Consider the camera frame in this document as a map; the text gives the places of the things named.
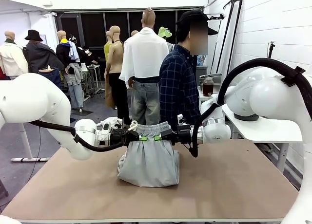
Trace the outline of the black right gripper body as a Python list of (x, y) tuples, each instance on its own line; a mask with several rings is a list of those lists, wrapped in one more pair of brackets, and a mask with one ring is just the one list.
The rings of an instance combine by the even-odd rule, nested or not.
[(172, 145), (176, 143), (192, 144), (192, 136), (194, 133), (194, 126), (191, 125), (179, 125), (177, 131), (171, 129), (161, 132), (161, 140), (170, 141)]

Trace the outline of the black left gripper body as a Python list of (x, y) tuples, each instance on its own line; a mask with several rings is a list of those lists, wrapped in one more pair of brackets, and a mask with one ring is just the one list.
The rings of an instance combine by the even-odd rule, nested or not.
[(131, 142), (138, 141), (139, 134), (134, 130), (126, 128), (111, 129), (109, 145), (129, 146)]

